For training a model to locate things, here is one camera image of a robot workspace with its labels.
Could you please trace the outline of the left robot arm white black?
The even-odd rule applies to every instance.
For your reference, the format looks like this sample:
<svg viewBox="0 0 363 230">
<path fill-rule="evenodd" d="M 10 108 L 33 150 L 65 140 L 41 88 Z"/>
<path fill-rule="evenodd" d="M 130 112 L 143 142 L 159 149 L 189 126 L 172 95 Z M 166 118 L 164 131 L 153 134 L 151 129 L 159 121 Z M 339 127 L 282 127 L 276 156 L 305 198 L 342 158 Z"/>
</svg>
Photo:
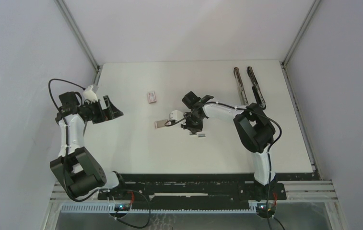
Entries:
<svg viewBox="0 0 363 230">
<path fill-rule="evenodd" d="M 128 187 L 121 175 L 115 171 L 106 173 L 99 162 L 85 147 L 84 129 L 87 122 L 99 124 L 123 116 L 110 101 L 78 100 L 77 92 L 66 92 L 59 96 L 62 103 L 58 107 L 56 122 L 61 130 L 61 149 L 59 156 L 50 162 L 50 169 L 63 186 L 70 199 L 81 202 L 98 190 L 109 190 L 111 196 L 121 200 L 127 196 Z"/>
</svg>

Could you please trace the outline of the staple box tray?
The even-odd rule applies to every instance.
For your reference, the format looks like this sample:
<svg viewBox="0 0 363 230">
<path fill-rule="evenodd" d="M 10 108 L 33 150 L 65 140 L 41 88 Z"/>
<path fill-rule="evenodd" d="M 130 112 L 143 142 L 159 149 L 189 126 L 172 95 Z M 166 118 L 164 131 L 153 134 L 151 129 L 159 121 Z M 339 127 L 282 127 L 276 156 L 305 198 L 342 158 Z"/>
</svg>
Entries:
<svg viewBox="0 0 363 230">
<path fill-rule="evenodd" d="M 154 122 L 155 129 L 166 127 L 167 122 L 168 122 L 167 119 L 155 121 Z"/>
</svg>

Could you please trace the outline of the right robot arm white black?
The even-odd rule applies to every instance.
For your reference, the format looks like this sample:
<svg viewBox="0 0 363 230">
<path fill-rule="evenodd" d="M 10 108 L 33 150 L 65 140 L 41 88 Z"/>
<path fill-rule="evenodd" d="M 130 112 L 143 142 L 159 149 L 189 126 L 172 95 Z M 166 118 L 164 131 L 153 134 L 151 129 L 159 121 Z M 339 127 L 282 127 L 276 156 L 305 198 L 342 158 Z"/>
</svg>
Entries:
<svg viewBox="0 0 363 230">
<path fill-rule="evenodd" d="M 216 118 L 233 123 L 241 143 L 252 153 L 254 178 L 258 183 L 255 186 L 257 197 L 268 199 L 273 195 L 274 187 L 270 182 L 275 172 L 272 170 L 269 150 L 274 143 L 276 129 L 263 110 L 256 103 L 231 106 L 210 95 L 198 97 L 194 92 L 188 92 L 182 102 L 190 111 L 184 115 L 185 121 L 181 127 L 193 134 L 203 130 L 204 119 Z"/>
</svg>

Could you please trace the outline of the black stapler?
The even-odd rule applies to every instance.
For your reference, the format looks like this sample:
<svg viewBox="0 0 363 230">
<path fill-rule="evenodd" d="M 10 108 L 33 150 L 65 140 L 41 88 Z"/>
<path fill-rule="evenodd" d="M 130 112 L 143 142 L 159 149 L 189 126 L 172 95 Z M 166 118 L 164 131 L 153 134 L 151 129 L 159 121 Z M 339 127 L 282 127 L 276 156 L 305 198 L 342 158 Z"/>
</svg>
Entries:
<svg viewBox="0 0 363 230">
<path fill-rule="evenodd" d="M 247 69 L 246 69 L 246 72 L 249 76 L 249 79 L 251 80 L 252 82 L 252 92 L 254 94 L 254 97 L 255 97 L 255 100 L 257 102 L 257 104 L 260 106 L 260 108 L 262 110 L 265 110 L 267 107 L 266 107 L 266 102 L 264 100 L 264 97 L 261 93 L 261 90 L 260 90 L 260 86 L 259 86 L 259 83 L 254 75 L 254 71 L 252 69 L 251 66 L 248 66 Z"/>
</svg>

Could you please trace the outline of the silver black staple remover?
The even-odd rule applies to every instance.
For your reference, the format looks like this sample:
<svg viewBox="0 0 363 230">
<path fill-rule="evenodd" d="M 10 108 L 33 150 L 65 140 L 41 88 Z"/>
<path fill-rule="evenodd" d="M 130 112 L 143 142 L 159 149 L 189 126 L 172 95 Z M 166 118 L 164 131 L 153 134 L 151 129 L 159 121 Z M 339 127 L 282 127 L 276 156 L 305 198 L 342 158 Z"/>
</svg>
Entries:
<svg viewBox="0 0 363 230">
<path fill-rule="evenodd" d="M 234 67 L 233 74 L 236 80 L 237 90 L 241 104 L 249 105 L 238 67 Z"/>
</svg>

